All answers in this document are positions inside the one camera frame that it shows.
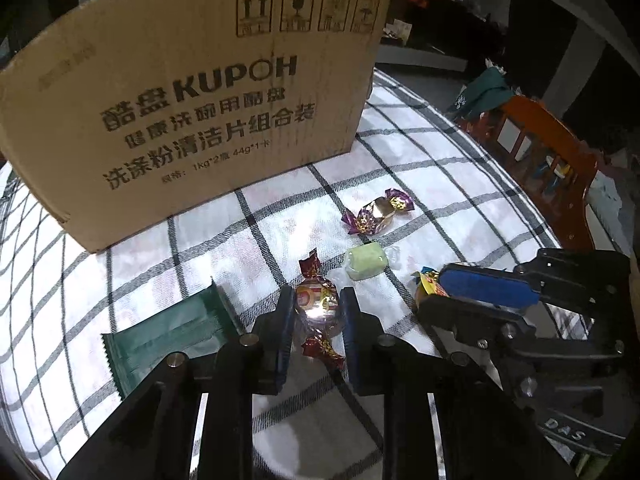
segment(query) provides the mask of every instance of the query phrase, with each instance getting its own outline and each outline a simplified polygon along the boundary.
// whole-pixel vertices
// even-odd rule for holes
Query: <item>brown cardboard box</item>
[[[96,0],[0,73],[0,151],[97,251],[350,149],[389,0]]]

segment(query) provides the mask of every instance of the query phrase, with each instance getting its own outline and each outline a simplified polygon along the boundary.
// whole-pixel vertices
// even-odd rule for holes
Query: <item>tablecloth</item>
[[[328,272],[369,240],[348,235],[340,216],[387,188],[415,202],[376,237],[398,248],[401,264],[354,286],[364,311],[421,352],[446,349],[411,313],[412,272],[449,262],[511,270],[558,246],[482,148],[378,71],[349,153],[230,192],[99,254],[84,251],[10,173],[9,165],[0,171],[0,421],[50,478],[120,402],[101,333],[132,326],[212,278],[249,330],[274,308],[279,286],[302,280],[298,260],[311,249]],[[584,329],[584,320],[550,312],[560,336]],[[340,336],[334,345],[344,352]],[[380,478],[382,399],[357,397],[348,370],[329,372],[297,347],[281,394],[254,396],[253,428],[257,477]],[[198,450],[196,441],[192,468]]]

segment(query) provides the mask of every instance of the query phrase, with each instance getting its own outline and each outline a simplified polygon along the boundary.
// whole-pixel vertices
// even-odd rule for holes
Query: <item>screw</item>
[[[526,377],[520,383],[520,390],[525,397],[533,397],[538,388],[538,381],[533,377]]]
[[[389,348],[396,344],[396,338],[391,334],[381,334],[377,339],[378,345]]]
[[[171,368],[178,368],[184,363],[184,354],[182,352],[174,352],[166,357],[166,363]]]
[[[257,334],[254,334],[253,332],[248,332],[246,334],[242,334],[240,336],[240,339],[238,339],[238,341],[242,346],[253,346],[255,344],[258,344],[258,341],[260,341],[260,338],[258,337]]]
[[[449,356],[449,359],[457,366],[467,366],[471,361],[471,358],[464,352],[453,352],[453,354]]]
[[[518,335],[518,331],[516,330],[516,327],[514,327],[511,323],[505,323],[500,328],[500,332],[502,332],[502,335],[505,336],[505,338],[507,339],[513,339]]]

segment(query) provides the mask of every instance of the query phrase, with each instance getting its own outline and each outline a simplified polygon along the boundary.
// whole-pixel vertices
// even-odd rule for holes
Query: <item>light green candy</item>
[[[347,274],[354,281],[366,280],[380,274],[389,263],[378,242],[349,249],[344,255],[344,260]]]

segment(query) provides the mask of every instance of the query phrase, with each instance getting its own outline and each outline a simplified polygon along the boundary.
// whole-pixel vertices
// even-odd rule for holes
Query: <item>green packet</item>
[[[241,331],[216,284],[115,334],[102,334],[111,375],[121,399],[171,352],[190,358],[217,352]]]

